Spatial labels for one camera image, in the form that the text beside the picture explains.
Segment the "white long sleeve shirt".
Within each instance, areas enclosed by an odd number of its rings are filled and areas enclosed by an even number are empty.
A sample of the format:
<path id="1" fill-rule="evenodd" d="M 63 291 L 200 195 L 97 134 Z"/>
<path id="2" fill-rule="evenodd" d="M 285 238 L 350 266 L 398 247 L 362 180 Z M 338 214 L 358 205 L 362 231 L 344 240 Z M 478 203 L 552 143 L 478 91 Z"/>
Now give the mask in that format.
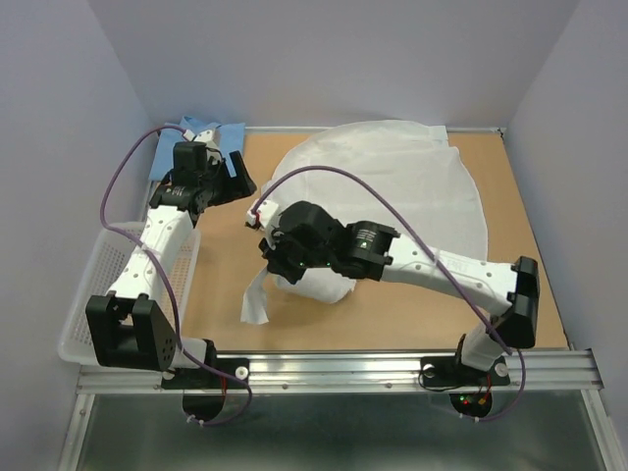
<path id="1" fill-rule="evenodd" d="M 372 221 L 415 231 L 437 249 L 488 256 L 479 190 L 443 126 L 372 121 L 319 132 L 276 167 L 270 200 L 281 208 L 305 200 L 347 225 Z"/>

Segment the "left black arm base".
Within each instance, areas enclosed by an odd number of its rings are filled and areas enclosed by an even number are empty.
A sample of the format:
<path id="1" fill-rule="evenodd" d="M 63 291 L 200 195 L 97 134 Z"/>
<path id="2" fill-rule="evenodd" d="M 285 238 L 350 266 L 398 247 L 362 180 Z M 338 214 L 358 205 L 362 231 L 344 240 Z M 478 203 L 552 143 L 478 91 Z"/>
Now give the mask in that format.
<path id="1" fill-rule="evenodd" d="M 182 409 L 186 422 L 201 428 L 233 422 L 252 401 L 252 393 L 248 389 L 248 359 L 218 358 L 215 366 L 229 378 L 202 368 L 181 368 L 164 373 L 161 380 L 162 390 L 183 394 Z"/>

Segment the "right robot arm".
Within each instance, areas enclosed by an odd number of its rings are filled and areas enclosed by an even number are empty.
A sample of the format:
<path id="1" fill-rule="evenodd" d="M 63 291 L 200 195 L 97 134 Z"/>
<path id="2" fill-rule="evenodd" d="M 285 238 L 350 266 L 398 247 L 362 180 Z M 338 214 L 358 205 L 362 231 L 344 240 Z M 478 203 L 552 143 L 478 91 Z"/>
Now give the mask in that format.
<path id="1" fill-rule="evenodd" d="M 427 288 L 458 297 L 477 310 L 479 325 L 461 337 L 451 357 L 425 365 L 438 388 L 471 384 L 492 373 L 513 349 L 536 343 L 540 274 L 536 260 L 493 263 L 431 248 L 392 227 L 370 221 L 343 225 L 322 207 L 271 201 L 249 209 L 246 223 L 264 233 L 259 243 L 270 273 L 289 284 L 309 270 L 350 280 Z"/>

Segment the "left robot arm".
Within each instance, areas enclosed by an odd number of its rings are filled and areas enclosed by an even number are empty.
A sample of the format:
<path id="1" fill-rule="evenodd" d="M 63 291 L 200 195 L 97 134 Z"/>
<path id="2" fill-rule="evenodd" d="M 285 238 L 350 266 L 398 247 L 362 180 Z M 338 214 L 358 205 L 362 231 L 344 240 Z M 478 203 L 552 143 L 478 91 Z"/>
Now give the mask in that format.
<path id="1" fill-rule="evenodd" d="M 201 141 L 173 148 L 173 167 L 150 201 L 141 235 L 122 273 L 85 306 L 92 345 L 104 367 L 165 371 L 175 360 L 180 326 L 160 306 L 174 290 L 168 274 L 202 213 L 256 190 L 242 155 L 228 156 Z"/>

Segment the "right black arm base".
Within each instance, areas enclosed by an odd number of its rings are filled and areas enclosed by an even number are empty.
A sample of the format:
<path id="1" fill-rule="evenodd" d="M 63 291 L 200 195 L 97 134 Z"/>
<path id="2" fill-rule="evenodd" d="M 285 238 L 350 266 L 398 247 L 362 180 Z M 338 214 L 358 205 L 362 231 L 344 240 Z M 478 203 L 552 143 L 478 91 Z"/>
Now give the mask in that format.
<path id="1" fill-rule="evenodd" d="M 485 419 L 493 407 L 493 387 L 510 385 L 508 368 L 499 358 L 487 371 L 458 364 L 453 356 L 432 356 L 420 360 L 419 386 L 433 393 L 448 393 L 456 412 L 473 419 Z"/>

